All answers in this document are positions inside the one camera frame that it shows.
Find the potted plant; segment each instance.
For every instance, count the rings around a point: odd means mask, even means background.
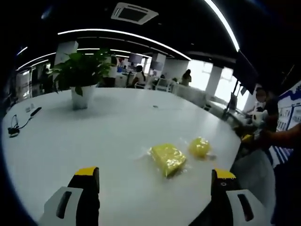
[[[52,70],[55,92],[71,88],[73,109],[88,107],[97,83],[107,76],[111,63],[110,55],[105,50],[99,50],[93,55],[82,53],[69,54],[69,60],[57,64]]]

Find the computer screen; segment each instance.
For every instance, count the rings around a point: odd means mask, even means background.
[[[163,68],[163,64],[161,62],[157,62],[157,61],[152,61],[150,65],[151,65],[150,68],[152,70],[161,71]]]
[[[130,58],[128,59],[128,61],[135,64],[141,64],[142,56],[135,53],[130,53]]]

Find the yellow sponge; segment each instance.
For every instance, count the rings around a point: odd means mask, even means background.
[[[196,157],[205,158],[206,154],[211,150],[211,146],[208,141],[198,137],[190,143],[188,150]]]
[[[231,173],[227,170],[224,170],[224,169],[215,168],[215,172],[216,172],[217,178],[222,178],[222,179],[228,179],[228,178],[235,179],[236,178],[236,176],[233,173]]]
[[[186,161],[186,157],[182,152],[172,144],[154,146],[150,153],[165,177],[180,169]]]

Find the ceiling air conditioner vent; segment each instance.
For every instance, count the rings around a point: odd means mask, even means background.
[[[111,19],[142,25],[157,15],[158,13],[147,8],[119,2],[113,11]]]

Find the yellow object in plastic bag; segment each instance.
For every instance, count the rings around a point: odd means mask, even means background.
[[[180,169],[186,157],[172,144],[157,145],[151,148],[150,154],[160,167],[165,177]]]
[[[247,141],[247,140],[250,140],[250,141],[251,141],[252,139],[253,139],[253,136],[247,134],[247,135],[245,135],[244,137],[241,138],[241,141],[243,141],[243,142],[245,142],[245,141]]]
[[[196,157],[205,158],[211,150],[211,146],[207,140],[198,137],[190,143],[188,150]]]

